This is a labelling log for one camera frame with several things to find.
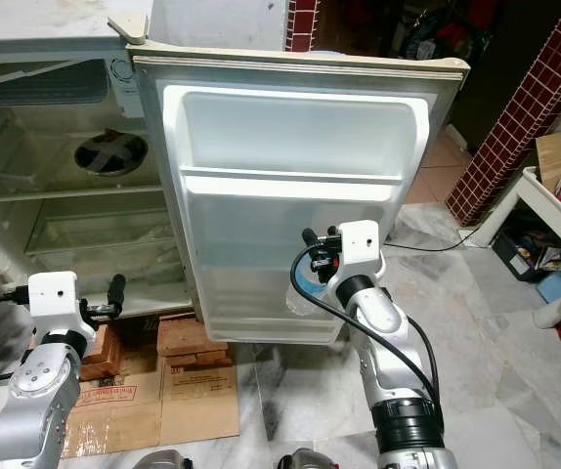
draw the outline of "white refrigerator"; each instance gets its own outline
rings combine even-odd
[[[113,54],[0,63],[0,276],[73,270],[100,303],[120,273],[124,316],[193,307],[215,340],[334,340],[338,320],[286,306],[301,232],[371,219],[384,241],[467,64],[152,41]],[[77,164],[105,129],[144,140],[139,167]]]

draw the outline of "red brick column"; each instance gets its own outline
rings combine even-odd
[[[321,0],[289,0],[284,49],[307,52],[313,48]]]
[[[560,114],[561,19],[446,199],[462,226],[480,220],[533,149],[535,137],[544,135]]]

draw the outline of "open refrigerator door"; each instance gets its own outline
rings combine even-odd
[[[340,320],[286,304],[300,234],[369,219],[384,241],[467,64],[128,47],[211,339],[333,341]]]

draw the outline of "cardboard box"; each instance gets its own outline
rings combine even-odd
[[[81,383],[63,457],[238,435],[234,366],[172,367],[155,342],[123,344],[120,374]]]
[[[561,180],[561,132],[537,138],[541,182],[554,193]]]

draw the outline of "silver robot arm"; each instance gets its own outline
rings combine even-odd
[[[109,305],[119,314],[124,277],[115,276]],[[28,279],[37,347],[14,372],[0,412],[0,469],[54,469],[65,440],[65,423],[80,394],[81,359],[94,348],[96,332],[76,297],[76,274],[55,272]]]
[[[378,225],[372,221],[344,223],[336,231],[329,230],[329,236],[303,237],[316,246],[310,251],[311,266],[320,282],[326,282],[328,303],[338,302],[347,317],[385,339],[421,371],[419,353],[409,339],[409,319],[377,286],[385,267]],[[435,402],[438,397],[425,385],[430,383],[422,382],[394,353],[357,328],[350,328],[350,340],[361,360],[376,428],[378,469],[456,469],[453,454],[444,446],[443,416]],[[319,457],[314,464],[311,452],[300,449],[287,456],[279,469],[334,467],[330,459]]]

